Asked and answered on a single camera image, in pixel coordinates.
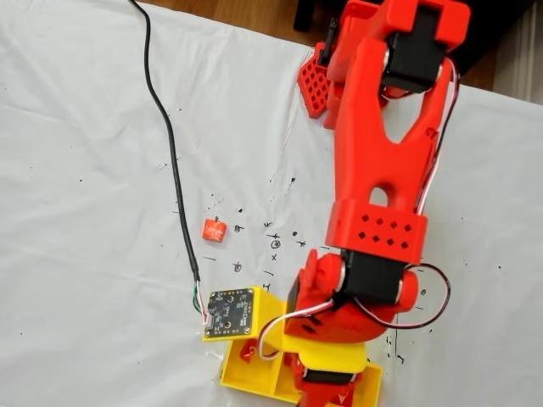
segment white wire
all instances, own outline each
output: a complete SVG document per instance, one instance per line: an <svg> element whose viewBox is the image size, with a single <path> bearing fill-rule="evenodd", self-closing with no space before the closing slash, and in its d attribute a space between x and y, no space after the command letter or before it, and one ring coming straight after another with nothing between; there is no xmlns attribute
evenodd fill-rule
<svg viewBox="0 0 543 407"><path fill-rule="evenodd" d="M202 294L200 293L200 282L196 282L196 299L200 307L200 313L202 314L202 322L205 325L207 323L207 312L205 311L204 301L202 301Z"/></svg>
<svg viewBox="0 0 543 407"><path fill-rule="evenodd" d="M295 316L311 316L317 312L330 308L332 305L333 305L333 300L329 299L326 303L315 305L314 307L310 307L306 309L299 309L298 311L278 316L277 318L274 318L273 320L269 321L267 324L264 325L264 328L262 328L262 331L260 331L260 335L258 336L257 346L258 346L258 355L260 356L260 358L263 360L274 360L279 354L277 351L273 352L272 354L264 354L264 337L276 324L278 324L279 322L283 320L287 320L288 318L292 318Z"/></svg>
<svg viewBox="0 0 543 407"><path fill-rule="evenodd" d="M456 74L456 66L454 65L454 63L452 61L449 61L450 64L451 64L451 67L452 67L452 76L453 76L453 93L452 93L452 98L451 98L451 103L449 104L449 108L447 109L447 114L445 115L445 117L447 117L449 114L451 114L451 110L452 110L452 107L453 107L453 102L456 98L456 85L458 83L458 75ZM426 198L428 196L428 191L430 190L430 186L432 185L432 181L434 180L434 176L435 176L435 173L438 169L438 164L439 164L439 153L438 152L438 156L436 156L434 158L434 164L432 165L432 169L430 170L430 176L428 178L428 182L426 183L426 185L424 186L424 189L423 189L423 194L421 196L421 200L418 204L418 208L417 208L417 214L418 215L422 215L423 212L424 212L424 204L426 203Z"/></svg>

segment black cable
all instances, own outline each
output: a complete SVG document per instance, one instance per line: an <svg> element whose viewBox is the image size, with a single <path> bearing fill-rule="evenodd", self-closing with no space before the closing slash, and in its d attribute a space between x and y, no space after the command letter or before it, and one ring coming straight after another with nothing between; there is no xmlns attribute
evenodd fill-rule
<svg viewBox="0 0 543 407"><path fill-rule="evenodd" d="M143 65L145 69L145 81L147 82L147 87L151 96L153 97L156 106L159 108L166 123L166 128L168 130L168 139L170 140L170 154L171 154L171 169L173 170L173 180L176 184L176 195L177 195L177 207L179 208L179 222L181 223L181 229L183 232L183 238L185 239L185 246L187 247L188 261L190 263L190 268L193 271L194 280L199 282L199 268L198 261L194 255L193 244L190 240L190 234L188 232L187 225L187 216L185 215L185 205L183 204L183 195L181 189L181 181L179 179L179 169L177 168L177 154L176 154L176 141L173 137L173 128L171 127L170 118L166 113L162 103L160 102L159 97L156 95L156 92L153 89L153 84L151 83L151 75L149 74L149 43L151 40L151 20L143 8L140 7L134 0L128 0L134 5L137 10L143 14L145 17L145 24L147 26L147 31L145 34L145 49L143 51Z"/></svg>

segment small red cube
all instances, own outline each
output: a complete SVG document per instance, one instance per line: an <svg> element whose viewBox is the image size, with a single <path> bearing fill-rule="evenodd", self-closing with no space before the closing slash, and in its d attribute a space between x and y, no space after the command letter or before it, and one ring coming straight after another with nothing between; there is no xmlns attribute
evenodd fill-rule
<svg viewBox="0 0 543 407"><path fill-rule="evenodd" d="M204 224L204 233L202 237L212 242L222 242L224 234L227 231L227 224L218 220L206 219Z"/></svg>

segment red and white wire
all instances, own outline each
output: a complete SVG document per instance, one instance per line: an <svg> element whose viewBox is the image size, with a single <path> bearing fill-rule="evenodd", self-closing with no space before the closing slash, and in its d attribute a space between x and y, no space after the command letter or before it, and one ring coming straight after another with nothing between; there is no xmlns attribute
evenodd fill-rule
<svg viewBox="0 0 543 407"><path fill-rule="evenodd" d="M443 140L443 136L445 135L445 126L447 124L448 118L451 117L452 110L455 107L456 98L458 97L458 81L459 81L459 78L458 78L458 74L456 72L456 66L455 66L455 63L451 59L447 58L447 60L449 61L449 63L451 64L451 67L452 67L452 76L453 76L453 81L454 82L453 82L453 93L452 93L452 97L451 97L451 102L449 103L449 108L447 109L447 114L445 115L445 122L444 122L444 124L443 124L443 126L441 128L441 140ZM436 173L436 171L438 169L439 154L440 154L440 148L437 148L436 153L435 153L435 157L434 157L434 162L432 163L432 168L430 169L429 175L427 177L426 184L423 187L423 191L421 193L421 197L420 197L420 200L419 200L419 203L418 203L418 206L417 206L417 214L418 215L422 215L423 212L424 212L424 204L426 203L426 198L428 197L428 191L430 190L430 186L432 185L432 181L434 180L435 173Z"/></svg>
<svg viewBox="0 0 543 407"><path fill-rule="evenodd" d="M264 354L264 338L266 337L266 334L279 322L283 320L287 320L288 318L294 318L296 316L311 316L313 314L316 314L317 312L324 311L325 309L331 308L333 306L333 300L329 299L326 303L322 303L319 305L315 305L314 307L305 308L305 309L299 309L298 311L294 311L285 315L278 316L277 318L272 319L267 324L264 325L262 330L260 331L260 335L258 336L258 342L257 342L257 348L258 348L258 355L263 360L274 360L277 355L279 354L279 351L276 350L272 352L271 354Z"/></svg>
<svg viewBox="0 0 543 407"><path fill-rule="evenodd" d="M360 302L358 298L353 298L356 305L358 305L358 308L375 323L379 324L380 326L384 326L386 328L406 329L406 330L418 329L418 328L423 328L425 326L428 326L432 322L436 321L441 316L441 314L443 314L443 311L445 311L445 308L447 308L447 304L449 303L449 299L451 298L451 284L449 283L449 279L447 278L445 273L441 271L439 268L437 268L435 265L428 265L425 263L422 263L421 265L408 265L404 270L410 270L414 267L422 267L422 268L427 268L427 269L435 271L436 273L439 274L439 276L443 279L443 282L445 283L445 288L446 288L445 298L443 299L443 303L441 303L441 306L439 307L438 311L434 314L434 316L432 316L432 318L418 324L393 324L393 323L381 320L378 316L373 314L372 311L366 308Z"/></svg>

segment yellow mount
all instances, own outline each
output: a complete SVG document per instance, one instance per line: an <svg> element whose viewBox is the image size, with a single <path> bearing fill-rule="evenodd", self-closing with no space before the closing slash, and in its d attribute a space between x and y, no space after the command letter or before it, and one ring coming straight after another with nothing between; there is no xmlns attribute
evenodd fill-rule
<svg viewBox="0 0 543 407"><path fill-rule="evenodd" d="M300 395L294 387L290 366L283 363L285 352L298 354L302 364L315 371L360 373L362 379L355 386L352 407L376 407L383 369L367 361L364 343L324 343L285 335L284 321L277 323L266 335L266 353L279 349L274 360L262 360L256 349L250 362L240 358L248 339L257 339L260 330L271 319L286 312L287 303L267 293L261 287L253 289L253 318L249 333L229 337L205 337L204 342L228 340L222 364L221 385L255 393L290 403L298 403Z"/></svg>

